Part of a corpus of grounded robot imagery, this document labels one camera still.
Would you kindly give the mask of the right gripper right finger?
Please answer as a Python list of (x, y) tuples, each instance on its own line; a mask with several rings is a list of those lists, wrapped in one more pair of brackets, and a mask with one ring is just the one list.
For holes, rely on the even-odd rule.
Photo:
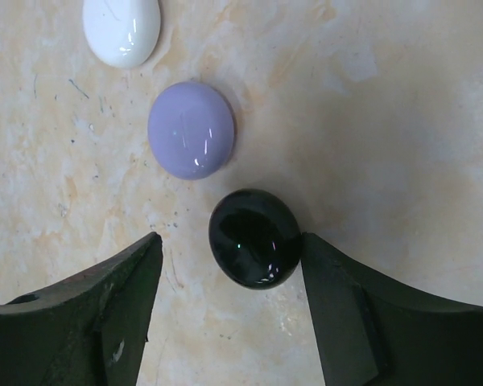
[(483, 306), (413, 288), (303, 235), (327, 385), (483, 385)]

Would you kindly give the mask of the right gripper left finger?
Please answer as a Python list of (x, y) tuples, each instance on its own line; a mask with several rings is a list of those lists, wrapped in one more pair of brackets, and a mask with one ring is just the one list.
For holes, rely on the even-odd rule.
[(0, 385), (135, 385), (162, 266), (163, 242), (151, 232), (0, 304)]

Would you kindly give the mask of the black earbud case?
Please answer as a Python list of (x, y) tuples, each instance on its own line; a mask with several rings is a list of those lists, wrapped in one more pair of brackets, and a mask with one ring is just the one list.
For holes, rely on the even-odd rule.
[(252, 290), (283, 284), (299, 264), (302, 233), (289, 207), (260, 189), (224, 197), (208, 224), (215, 261), (234, 282)]

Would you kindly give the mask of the purple earbud case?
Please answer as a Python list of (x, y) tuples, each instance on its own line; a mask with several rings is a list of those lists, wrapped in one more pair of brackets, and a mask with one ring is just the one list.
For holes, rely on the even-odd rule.
[(148, 141), (158, 164), (178, 179), (205, 179), (233, 150), (235, 123), (227, 100), (207, 84), (186, 81), (162, 91), (152, 105)]

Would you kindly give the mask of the white earbud case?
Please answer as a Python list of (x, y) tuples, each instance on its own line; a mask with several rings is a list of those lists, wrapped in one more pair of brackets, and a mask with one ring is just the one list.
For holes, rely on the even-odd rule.
[(159, 39), (158, 0), (84, 0), (86, 41), (103, 63), (130, 69), (146, 62)]

